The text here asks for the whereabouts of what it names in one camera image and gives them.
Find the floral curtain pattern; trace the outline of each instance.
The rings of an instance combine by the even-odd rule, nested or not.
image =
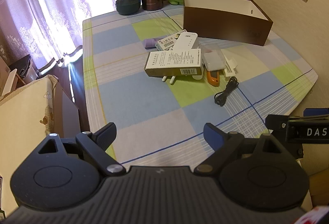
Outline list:
[[[114,0],[0,0],[0,56],[12,63],[29,53],[41,68],[82,44],[83,20],[114,9]]]

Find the orange and gray gadget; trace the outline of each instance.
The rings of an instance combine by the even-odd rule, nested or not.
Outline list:
[[[219,86],[219,70],[216,71],[207,71],[207,80],[208,83],[214,87]]]

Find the bundled black cord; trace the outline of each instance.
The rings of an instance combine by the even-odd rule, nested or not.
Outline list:
[[[227,96],[231,94],[233,90],[235,90],[239,86],[239,82],[236,77],[231,77],[228,81],[226,88],[224,91],[216,93],[213,97],[215,99],[215,103],[219,106],[224,106],[226,103]]]

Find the floor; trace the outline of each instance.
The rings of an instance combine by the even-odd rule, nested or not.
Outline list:
[[[67,94],[67,96],[72,97],[70,90],[69,69],[71,73],[71,84],[72,84],[75,105],[79,109],[80,129],[81,131],[89,131],[86,95],[85,95],[85,87],[83,83],[82,56],[75,62],[70,63],[69,66],[67,67],[59,67],[58,65],[55,65],[45,75],[54,75],[58,77],[60,84],[64,89],[65,93]]]

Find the tablecloth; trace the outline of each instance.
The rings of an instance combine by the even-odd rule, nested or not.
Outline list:
[[[111,12],[83,22],[83,75],[91,132],[108,122],[117,137],[107,153],[125,167],[131,165],[189,165],[193,169],[213,153],[203,138],[210,122],[225,132],[246,137],[268,132],[268,114],[291,113],[317,80],[308,63],[283,39],[270,32],[265,46],[200,38],[216,42],[237,62],[239,87],[224,107],[214,103],[215,88],[204,78],[148,77],[148,51],[142,41],[170,35],[183,27],[183,7],[121,16]]]

